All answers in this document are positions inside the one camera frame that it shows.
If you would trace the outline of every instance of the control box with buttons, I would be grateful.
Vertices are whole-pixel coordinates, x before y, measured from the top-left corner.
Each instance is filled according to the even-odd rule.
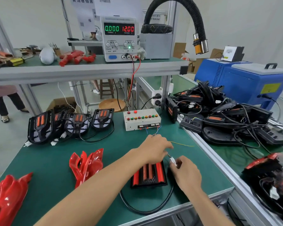
[[[138,50],[136,19],[120,16],[101,16],[100,20],[105,61],[132,62],[132,58],[136,61]]]
[[[126,131],[144,128],[157,128],[161,125],[161,117],[153,108],[124,112]]]

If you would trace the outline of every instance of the yellow sticker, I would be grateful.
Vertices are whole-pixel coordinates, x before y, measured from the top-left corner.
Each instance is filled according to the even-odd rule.
[[[282,83],[265,84],[261,90],[261,94],[275,93]]]

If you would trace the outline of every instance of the gray metal box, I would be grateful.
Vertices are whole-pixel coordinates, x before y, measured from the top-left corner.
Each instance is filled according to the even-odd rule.
[[[146,59],[169,59],[173,34],[141,33],[139,45],[146,51]]]

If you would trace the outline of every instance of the black pants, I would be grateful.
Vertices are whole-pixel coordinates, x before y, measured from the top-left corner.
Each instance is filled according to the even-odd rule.
[[[25,105],[23,104],[20,96],[17,93],[10,94],[8,97],[11,99],[11,101],[14,103],[16,108],[18,110],[24,109]],[[7,116],[8,115],[8,110],[5,106],[5,103],[3,101],[3,97],[0,97],[0,115],[1,116]]]

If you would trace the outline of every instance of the white sneaker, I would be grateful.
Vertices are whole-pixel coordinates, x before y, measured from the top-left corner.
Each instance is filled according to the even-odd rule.
[[[97,91],[96,89],[94,89],[93,92],[96,94],[100,94],[100,91],[99,90]]]

